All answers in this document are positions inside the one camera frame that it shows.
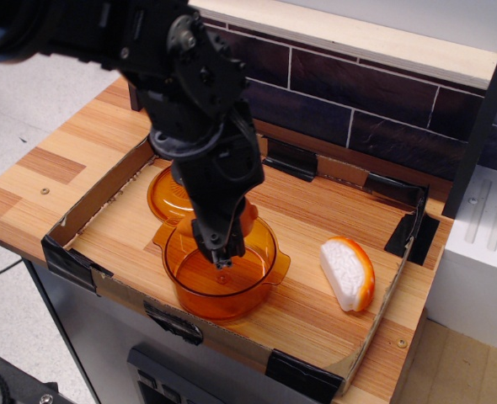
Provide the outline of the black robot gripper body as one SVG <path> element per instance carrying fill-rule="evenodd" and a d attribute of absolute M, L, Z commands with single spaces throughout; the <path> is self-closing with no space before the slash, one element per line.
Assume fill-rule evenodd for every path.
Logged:
<path fill-rule="evenodd" d="M 138 91 L 152 122 L 149 141 L 156 154 L 172 161 L 189 196 L 195 214 L 190 230 L 199 249 L 227 253 L 230 236 L 243 236 L 239 216 L 246 193 L 264 180 L 242 97 L 245 65 L 206 30 L 198 13 L 171 23 L 166 51 L 171 72 Z"/>

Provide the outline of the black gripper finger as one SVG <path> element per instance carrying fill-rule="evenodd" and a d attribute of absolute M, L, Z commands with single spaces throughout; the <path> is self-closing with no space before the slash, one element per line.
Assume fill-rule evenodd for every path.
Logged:
<path fill-rule="evenodd" d="M 245 254 L 244 238 L 242 235 L 231 235 L 227 244 L 227 266 L 230 268 L 235 257 Z"/>
<path fill-rule="evenodd" d="M 211 258 L 217 269 L 224 269 L 227 266 L 227 253 L 223 249 L 212 250 Z"/>

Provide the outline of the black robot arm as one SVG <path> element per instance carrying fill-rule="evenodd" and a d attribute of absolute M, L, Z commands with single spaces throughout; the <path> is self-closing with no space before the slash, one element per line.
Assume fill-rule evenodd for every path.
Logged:
<path fill-rule="evenodd" d="M 136 90 L 154 152 L 173 164 L 190 231 L 218 268 L 245 252 L 246 193 L 264 180 L 245 65 L 186 1 L 0 1 L 0 63 L 95 62 Z"/>

